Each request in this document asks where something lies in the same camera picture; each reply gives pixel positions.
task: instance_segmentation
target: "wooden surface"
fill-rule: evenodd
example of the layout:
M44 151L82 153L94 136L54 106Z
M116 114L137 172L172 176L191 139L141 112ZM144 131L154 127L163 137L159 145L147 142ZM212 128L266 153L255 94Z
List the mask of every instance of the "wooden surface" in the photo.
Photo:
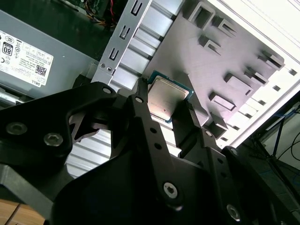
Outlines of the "wooden surface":
M17 203L0 200L0 225L4 225L17 207ZM21 205L9 225L43 225L44 218L28 205Z

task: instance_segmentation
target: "silver screw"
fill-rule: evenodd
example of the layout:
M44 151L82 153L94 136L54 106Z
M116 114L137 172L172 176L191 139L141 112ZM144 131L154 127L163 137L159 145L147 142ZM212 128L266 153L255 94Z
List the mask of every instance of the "silver screw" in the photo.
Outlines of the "silver screw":
M238 155L238 152L234 148L231 148L230 151L232 151L234 155Z
M205 133L207 134L207 136L212 137L211 132L209 132L208 130L206 130Z
M11 135L22 135L27 132L27 127L23 123L12 122L6 126L6 131Z
M240 214L238 212L238 210L231 204L227 205L227 212L229 213L229 215L236 221L239 222L240 221Z
M112 91L109 90L108 88L103 88L103 91L104 91L105 93L107 93L107 94L111 94L111 93L112 93Z
M177 198L178 192L176 187L173 184L166 182L164 184L164 191L167 194L167 196L169 196L169 198L172 199Z
M142 103L143 100L140 98L140 97L135 97L136 101L139 102L139 103Z
M58 147L62 144L63 138L57 133L48 133L44 136L44 142L48 146Z

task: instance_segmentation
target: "qr code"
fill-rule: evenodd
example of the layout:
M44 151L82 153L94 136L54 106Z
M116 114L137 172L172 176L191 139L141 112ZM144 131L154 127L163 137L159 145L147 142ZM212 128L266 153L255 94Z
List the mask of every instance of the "qr code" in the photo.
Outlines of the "qr code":
M41 76L45 76L46 75L46 71L47 71L46 68L37 65L37 67L36 67L36 73L37 74L39 74Z

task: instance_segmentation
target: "red wire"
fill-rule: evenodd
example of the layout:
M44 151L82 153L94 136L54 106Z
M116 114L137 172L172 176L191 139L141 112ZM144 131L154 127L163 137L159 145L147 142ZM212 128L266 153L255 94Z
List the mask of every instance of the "red wire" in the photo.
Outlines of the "red wire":
M113 0L111 0L111 14L112 14L112 21L114 22L114 13L113 13Z

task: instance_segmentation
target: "power supply label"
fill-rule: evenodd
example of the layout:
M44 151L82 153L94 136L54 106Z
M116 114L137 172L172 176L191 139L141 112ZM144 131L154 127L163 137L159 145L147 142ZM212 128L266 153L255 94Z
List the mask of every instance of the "power supply label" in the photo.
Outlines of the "power supply label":
M40 88L52 62L53 56L0 30L0 71Z

